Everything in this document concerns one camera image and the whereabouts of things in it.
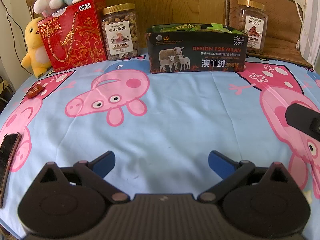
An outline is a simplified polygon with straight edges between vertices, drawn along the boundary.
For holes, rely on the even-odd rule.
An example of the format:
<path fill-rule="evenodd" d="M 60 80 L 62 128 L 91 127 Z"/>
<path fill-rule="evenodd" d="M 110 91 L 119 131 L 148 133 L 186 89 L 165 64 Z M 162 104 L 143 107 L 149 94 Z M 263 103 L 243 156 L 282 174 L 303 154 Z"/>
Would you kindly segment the green snack pouch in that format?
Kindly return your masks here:
<path fill-rule="evenodd" d="M 231 33 L 224 25 L 219 23 L 212 23 L 210 27 L 207 28 L 209 31 L 218 31 L 222 33 Z"/>
<path fill-rule="evenodd" d="M 200 31 L 201 26 L 199 24 L 176 24 L 172 26 L 163 27 L 160 32 L 174 32 L 174 31 Z"/>

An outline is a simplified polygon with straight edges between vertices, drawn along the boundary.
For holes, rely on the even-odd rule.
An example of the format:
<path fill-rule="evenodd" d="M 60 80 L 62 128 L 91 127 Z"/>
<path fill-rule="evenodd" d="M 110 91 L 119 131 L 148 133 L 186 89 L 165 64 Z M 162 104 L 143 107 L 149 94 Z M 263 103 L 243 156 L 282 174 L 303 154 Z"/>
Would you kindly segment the black smartphone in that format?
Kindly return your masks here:
<path fill-rule="evenodd" d="M 20 133 L 6 134 L 1 144 L 1 189 L 0 189 L 0 208 L 3 207 L 4 193 L 7 184 L 12 159 L 21 140 Z"/>

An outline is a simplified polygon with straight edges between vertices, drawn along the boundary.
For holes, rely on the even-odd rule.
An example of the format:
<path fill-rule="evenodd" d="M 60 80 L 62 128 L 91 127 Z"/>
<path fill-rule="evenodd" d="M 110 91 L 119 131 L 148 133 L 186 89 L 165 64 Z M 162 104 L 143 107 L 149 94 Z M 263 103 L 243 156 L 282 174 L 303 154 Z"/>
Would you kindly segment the blue cartoon pig tablecloth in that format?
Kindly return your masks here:
<path fill-rule="evenodd" d="M 219 182 L 208 165 L 217 150 L 258 166 L 282 162 L 311 206 L 304 230 L 319 239 L 319 143 L 285 122 L 289 105 L 319 111 L 319 75 L 254 57 L 245 70 L 151 74 L 143 55 L 27 79 L 1 113 L 1 135 L 20 133 L 1 225 L 25 233 L 18 204 L 43 165 L 71 166 L 113 151 L 107 181 L 136 193 L 198 195 Z M 32 99 L 26 94 L 40 84 Z"/>

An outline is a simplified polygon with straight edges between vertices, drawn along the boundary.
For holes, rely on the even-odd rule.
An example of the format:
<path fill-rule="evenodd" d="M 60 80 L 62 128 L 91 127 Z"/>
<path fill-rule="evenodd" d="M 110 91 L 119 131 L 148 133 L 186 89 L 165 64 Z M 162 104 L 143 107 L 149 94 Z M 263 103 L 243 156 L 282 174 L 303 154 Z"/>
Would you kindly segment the brown chair cushion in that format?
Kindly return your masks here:
<path fill-rule="evenodd" d="M 293 0 L 251 0 L 266 6 L 268 16 L 265 45 L 262 54 L 249 55 L 286 61 L 311 68 L 299 49 L 296 48 L 302 30 L 298 13 L 302 13 L 299 5 Z M 238 27 L 238 0 L 227 0 L 226 24 Z"/>

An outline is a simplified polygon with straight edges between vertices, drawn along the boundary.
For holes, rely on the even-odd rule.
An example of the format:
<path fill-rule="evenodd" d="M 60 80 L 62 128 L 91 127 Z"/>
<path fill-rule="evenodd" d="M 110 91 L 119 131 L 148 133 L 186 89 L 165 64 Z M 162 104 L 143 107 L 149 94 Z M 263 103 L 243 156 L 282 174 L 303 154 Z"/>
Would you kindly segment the clear jar on chair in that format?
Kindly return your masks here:
<path fill-rule="evenodd" d="M 266 7 L 262 3 L 251 0 L 238 0 L 238 27 L 248 36 L 247 50 L 251 53 L 262 54 L 268 16 Z"/>

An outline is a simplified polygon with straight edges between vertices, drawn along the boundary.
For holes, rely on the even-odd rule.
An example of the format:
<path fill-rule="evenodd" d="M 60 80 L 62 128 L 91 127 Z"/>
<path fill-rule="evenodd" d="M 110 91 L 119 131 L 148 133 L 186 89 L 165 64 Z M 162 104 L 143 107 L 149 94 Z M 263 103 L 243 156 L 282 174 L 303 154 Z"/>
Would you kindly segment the small red snack packet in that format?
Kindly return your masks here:
<path fill-rule="evenodd" d="M 31 89 L 28 90 L 26 97 L 28 99 L 32 99 L 36 97 L 38 94 L 40 94 L 44 90 L 44 87 L 40 84 L 36 84 Z"/>

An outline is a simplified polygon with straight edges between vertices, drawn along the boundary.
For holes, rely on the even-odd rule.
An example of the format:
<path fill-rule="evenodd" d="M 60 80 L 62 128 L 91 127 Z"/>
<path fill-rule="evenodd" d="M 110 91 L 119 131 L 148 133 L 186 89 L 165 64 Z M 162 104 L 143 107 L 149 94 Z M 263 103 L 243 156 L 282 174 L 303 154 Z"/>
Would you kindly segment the black sheep print box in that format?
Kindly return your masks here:
<path fill-rule="evenodd" d="M 199 24 L 200 31 L 160 32 L 172 25 L 153 25 L 145 33 L 152 74 L 244 70 L 246 33 L 226 25 L 231 33 L 209 31 L 211 24 Z"/>

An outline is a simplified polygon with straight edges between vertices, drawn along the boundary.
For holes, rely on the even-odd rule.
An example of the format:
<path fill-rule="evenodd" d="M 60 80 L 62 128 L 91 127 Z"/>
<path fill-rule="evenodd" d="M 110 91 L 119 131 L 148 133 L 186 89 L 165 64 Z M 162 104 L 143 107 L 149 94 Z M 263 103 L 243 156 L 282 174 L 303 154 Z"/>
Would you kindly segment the yellow plush duck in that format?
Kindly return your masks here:
<path fill-rule="evenodd" d="M 25 28 L 25 42 L 28 52 L 21 62 L 24 69 L 32 68 L 36 78 L 43 76 L 52 66 L 37 25 L 41 20 L 43 20 L 42 17 L 37 17 L 31 20 Z"/>

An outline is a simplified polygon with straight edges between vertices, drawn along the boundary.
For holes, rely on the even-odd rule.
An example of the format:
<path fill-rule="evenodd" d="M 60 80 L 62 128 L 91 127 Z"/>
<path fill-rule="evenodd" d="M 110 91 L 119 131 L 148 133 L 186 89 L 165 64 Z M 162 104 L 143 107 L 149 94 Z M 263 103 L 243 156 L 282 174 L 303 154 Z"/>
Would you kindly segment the red gift bag gold pattern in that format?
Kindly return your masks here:
<path fill-rule="evenodd" d="M 37 25 L 54 72 L 107 60 L 101 27 L 106 0 L 82 0 Z"/>

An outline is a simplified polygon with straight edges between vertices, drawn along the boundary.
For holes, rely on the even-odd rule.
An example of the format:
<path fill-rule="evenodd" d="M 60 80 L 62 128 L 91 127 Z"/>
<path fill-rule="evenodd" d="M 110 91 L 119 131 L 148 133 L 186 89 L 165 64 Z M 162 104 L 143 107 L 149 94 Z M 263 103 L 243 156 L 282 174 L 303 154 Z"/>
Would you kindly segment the nut jar gold lid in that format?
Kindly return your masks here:
<path fill-rule="evenodd" d="M 107 58 L 117 61 L 139 56 L 135 4 L 105 7 L 102 13 L 101 25 Z"/>

